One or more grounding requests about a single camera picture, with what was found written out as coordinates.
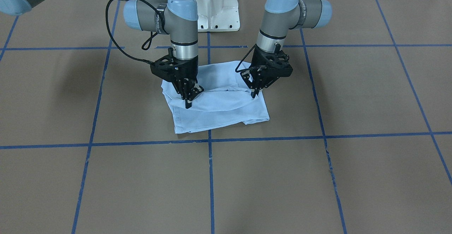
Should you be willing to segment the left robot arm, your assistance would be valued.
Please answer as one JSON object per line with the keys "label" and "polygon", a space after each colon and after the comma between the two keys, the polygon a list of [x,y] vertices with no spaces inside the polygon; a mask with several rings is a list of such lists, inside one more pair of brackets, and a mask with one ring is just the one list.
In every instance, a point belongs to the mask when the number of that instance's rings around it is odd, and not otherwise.
{"label": "left robot arm", "polygon": [[372,103],[402,103],[419,116],[451,103],[451,0],[327,0],[332,14],[322,28],[295,23],[280,50],[292,77],[277,77],[255,92],[240,70],[250,67],[267,14],[267,0],[244,0],[244,28],[233,37],[233,67],[245,100],[307,103],[323,113],[341,104],[364,109]]}

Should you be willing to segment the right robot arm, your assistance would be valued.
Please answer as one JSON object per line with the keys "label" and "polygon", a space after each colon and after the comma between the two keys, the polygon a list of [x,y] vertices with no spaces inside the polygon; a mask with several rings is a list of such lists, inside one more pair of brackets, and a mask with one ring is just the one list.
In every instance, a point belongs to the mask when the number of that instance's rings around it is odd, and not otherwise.
{"label": "right robot arm", "polygon": [[[1,12],[19,16],[32,10],[45,0],[1,0]],[[109,26],[109,0],[105,9],[108,34],[115,41]],[[128,55],[129,58],[150,65],[151,72],[171,83],[177,94],[191,108],[193,100],[204,89],[198,84],[198,12],[196,0],[123,0],[123,18],[132,29],[148,31],[150,38],[142,45],[148,49],[158,34],[168,35],[171,46],[168,54],[150,61]]]}

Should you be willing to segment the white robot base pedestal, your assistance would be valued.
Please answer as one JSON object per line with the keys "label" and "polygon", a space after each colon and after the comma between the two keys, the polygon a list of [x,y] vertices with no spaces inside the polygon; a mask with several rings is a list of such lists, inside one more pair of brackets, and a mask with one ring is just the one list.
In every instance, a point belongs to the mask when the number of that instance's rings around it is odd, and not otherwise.
{"label": "white robot base pedestal", "polygon": [[198,32],[238,31],[238,0],[196,0]]}

